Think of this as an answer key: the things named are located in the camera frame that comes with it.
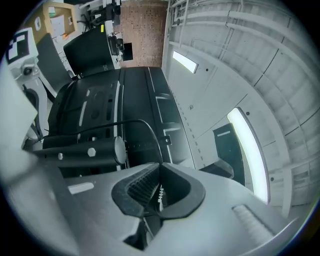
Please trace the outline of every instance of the black machine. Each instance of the black machine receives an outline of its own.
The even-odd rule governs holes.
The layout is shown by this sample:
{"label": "black machine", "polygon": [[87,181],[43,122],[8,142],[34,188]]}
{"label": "black machine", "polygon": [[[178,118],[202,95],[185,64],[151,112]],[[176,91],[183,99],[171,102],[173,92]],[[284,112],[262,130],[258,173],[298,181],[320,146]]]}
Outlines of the black machine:
{"label": "black machine", "polygon": [[65,86],[52,106],[48,120],[49,137],[44,139],[43,148],[87,142],[95,144],[116,137],[125,141],[126,163],[115,161],[111,165],[70,168],[62,165],[65,158],[58,161],[64,177],[102,174],[159,162],[154,138],[147,125],[130,122],[107,126],[126,120],[147,122],[159,142],[164,162],[179,164],[189,160],[193,163],[177,106],[161,68],[156,67],[100,72]]}
{"label": "black machine", "polygon": [[161,68],[73,81],[48,122],[42,150],[0,146],[4,196],[41,255],[270,255],[300,225],[238,182],[185,167]]}
{"label": "black machine", "polygon": [[108,36],[110,51],[112,55],[119,55],[120,52],[125,50],[124,40],[117,38],[115,35]]}

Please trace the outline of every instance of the fluorescent light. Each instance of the fluorescent light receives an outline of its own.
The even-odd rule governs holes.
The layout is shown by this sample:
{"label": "fluorescent light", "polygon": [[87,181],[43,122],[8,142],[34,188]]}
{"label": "fluorescent light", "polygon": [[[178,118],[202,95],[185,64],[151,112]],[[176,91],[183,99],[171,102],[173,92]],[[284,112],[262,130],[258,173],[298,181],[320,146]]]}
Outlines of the fluorescent light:
{"label": "fluorescent light", "polygon": [[193,62],[191,59],[181,55],[180,53],[173,51],[173,56],[175,60],[180,62],[182,65],[184,65],[188,70],[190,70],[192,73],[195,73],[198,67],[198,64]]}
{"label": "fluorescent light", "polygon": [[255,131],[240,108],[234,108],[227,115],[227,118],[234,127],[235,133],[242,145],[245,157],[248,161],[254,195],[265,203],[269,203],[269,175],[265,165],[263,152]]}

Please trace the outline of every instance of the screw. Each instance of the screw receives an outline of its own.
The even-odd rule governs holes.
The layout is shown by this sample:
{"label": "screw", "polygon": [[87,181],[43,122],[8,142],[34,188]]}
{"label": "screw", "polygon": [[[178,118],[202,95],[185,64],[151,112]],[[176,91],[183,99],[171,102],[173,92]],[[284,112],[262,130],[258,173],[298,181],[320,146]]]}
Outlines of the screw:
{"label": "screw", "polygon": [[88,149],[88,156],[89,157],[95,157],[96,156],[96,150],[93,148],[93,147],[90,147],[89,149]]}

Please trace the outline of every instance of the black cable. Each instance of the black cable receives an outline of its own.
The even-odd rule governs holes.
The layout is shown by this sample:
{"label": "black cable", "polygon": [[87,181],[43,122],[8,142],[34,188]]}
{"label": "black cable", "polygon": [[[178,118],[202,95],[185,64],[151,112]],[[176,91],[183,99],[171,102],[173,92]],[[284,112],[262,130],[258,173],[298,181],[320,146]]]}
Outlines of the black cable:
{"label": "black cable", "polygon": [[155,150],[157,151],[157,157],[158,157],[159,164],[162,164],[164,162],[164,160],[163,160],[163,157],[162,157],[162,154],[161,154],[160,144],[159,144],[159,141],[157,139],[157,136],[156,136],[154,130],[150,127],[150,125],[146,121],[144,121],[142,119],[130,119],[130,120],[124,120],[124,121],[120,121],[120,122],[113,122],[113,123],[103,124],[103,125],[95,126],[95,127],[92,127],[92,128],[84,129],[84,130],[81,130],[81,131],[78,131],[78,132],[73,132],[73,133],[46,135],[46,136],[43,137],[43,139],[49,138],[49,137],[55,137],[55,136],[73,136],[73,135],[78,135],[80,133],[88,132],[88,131],[99,129],[99,128],[117,126],[117,125],[124,125],[124,124],[127,124],[127,123],[143,123],[148,127],[148,129],[149,129],[149,131],[150,131],[150,133],[152,135],[152,138],[154,140],[154,143],[155,143]]}

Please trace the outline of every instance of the office chair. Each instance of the office chair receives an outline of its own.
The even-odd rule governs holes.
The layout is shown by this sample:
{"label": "office chair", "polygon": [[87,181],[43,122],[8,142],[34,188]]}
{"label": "office chair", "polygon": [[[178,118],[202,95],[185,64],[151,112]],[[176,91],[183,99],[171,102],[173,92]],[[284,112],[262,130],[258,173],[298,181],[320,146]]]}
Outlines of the office chair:
{"label": "office chair", "polygon": [[74,38],[63,50],[75,75],[85,77],[115,69],[107,35],[99,27]]}
{"label": "office chair", "polygon": [[113,21],[115,16],[119,16],[121,14],[121,6],[116,5],[115,2],[107,4],[106,7],[88,11],[88,17],[84,14],[81,16],[84,20],[78,20],[77,23],[85,24],[84,32],[87,30],[92,30],[95,27],[103,25],[106,21]]}

